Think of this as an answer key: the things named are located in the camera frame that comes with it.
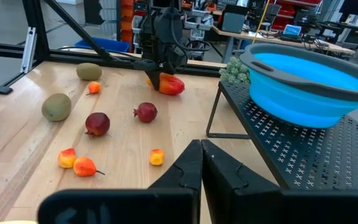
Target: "kiwi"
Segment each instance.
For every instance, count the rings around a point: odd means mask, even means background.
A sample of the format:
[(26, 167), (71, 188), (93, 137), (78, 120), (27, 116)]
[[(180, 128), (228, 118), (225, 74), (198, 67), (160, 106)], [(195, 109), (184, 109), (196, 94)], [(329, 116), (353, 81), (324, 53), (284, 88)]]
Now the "kiwi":
[(70, 111), (71, 99), (63, 93), (51, 95), (42, 105), (42, 115), (49, 121), (64, 120)]
[(82, 80), (98, 80), (102, 75), (102, 68), (92, 63), (77, 65), (77, 75)]

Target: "metal mesh shelf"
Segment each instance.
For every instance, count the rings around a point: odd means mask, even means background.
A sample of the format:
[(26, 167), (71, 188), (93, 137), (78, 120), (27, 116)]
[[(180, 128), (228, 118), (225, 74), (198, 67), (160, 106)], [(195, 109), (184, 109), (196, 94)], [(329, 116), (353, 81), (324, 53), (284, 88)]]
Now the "metal mesh shelf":
[(282, 187), (358, 190), (356, 121), (345, 116), (329, 129), (294, 126), (259, 108), (247, 85), (219, 87)]

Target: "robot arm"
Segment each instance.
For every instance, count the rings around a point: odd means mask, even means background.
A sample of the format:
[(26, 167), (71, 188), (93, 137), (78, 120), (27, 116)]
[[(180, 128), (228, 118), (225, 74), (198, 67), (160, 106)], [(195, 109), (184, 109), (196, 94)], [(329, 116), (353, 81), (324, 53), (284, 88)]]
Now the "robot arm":
[(192, 49), (180, 43), (183, 36), (182, 15), (183, 11), (175, 7), (152, 9), (148, 2), (146, 16), (140, 23), (143, 60), (136, 61), (134, 68), (145, 71), (157, 91), (161, 72), (174, 75), (178, 67), (187, 63), (189, 52), (207, 51), (211, 48), (209, 43), (200, 40), (194, 42), (203, 42), (208, 48)]

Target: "computer monitor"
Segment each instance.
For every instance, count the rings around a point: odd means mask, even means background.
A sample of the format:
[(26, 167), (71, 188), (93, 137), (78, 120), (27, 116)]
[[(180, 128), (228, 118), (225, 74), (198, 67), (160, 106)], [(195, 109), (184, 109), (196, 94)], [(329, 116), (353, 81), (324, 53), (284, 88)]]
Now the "computer monitor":
[(294, 26), (294, 25), (289, 25), (287, 24), (285, 26), (284, 35), (294, 35), (294, 36), (299, 36), (300, 32), (302, 30), (302, 27), (300, 26)]

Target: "chair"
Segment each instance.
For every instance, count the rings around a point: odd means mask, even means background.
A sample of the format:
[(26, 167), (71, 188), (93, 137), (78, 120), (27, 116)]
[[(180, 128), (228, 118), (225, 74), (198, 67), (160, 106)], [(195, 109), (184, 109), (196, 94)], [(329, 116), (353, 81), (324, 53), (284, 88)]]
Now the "chair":
[(272, 24), (274, 20), (276, 19), (276, 16), (278, 12), (281, 9), (281, 5), (278, 4), (269, 4), (267, 6), (266, 15), (264, 18), (264, 22), (261, 23), (262, 26), (265, 26), (265, 30), (268, 31), (271, 29)]

